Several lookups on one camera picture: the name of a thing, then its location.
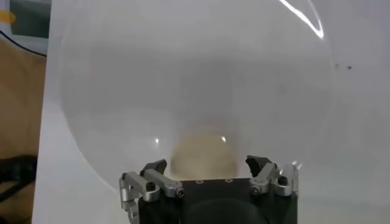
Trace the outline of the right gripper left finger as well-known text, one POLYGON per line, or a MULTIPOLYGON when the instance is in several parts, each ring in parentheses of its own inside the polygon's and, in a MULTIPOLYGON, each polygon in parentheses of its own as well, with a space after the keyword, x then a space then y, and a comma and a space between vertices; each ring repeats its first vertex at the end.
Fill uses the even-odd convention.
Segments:
POLYGON ((181 181, 164 175, 167 167, 164 159, 147 163, 140 172, 125 172, 119 179, 121 207, 127 213, 131 224, 140 223, 138 200, 155 202, 160 197, 183 198, 185 191, 181 181))

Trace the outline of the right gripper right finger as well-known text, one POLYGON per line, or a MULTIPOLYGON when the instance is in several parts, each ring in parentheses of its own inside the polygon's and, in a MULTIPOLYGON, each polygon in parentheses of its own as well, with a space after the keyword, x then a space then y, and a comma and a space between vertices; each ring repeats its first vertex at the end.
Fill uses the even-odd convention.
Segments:
POLYGON ((249 179, 250 193, 253 196, 274 194, 281 197, 299 195, 299 169, 293 162, 278 166, 269 158, 248 155, 246 164, 252 177, 249 179))

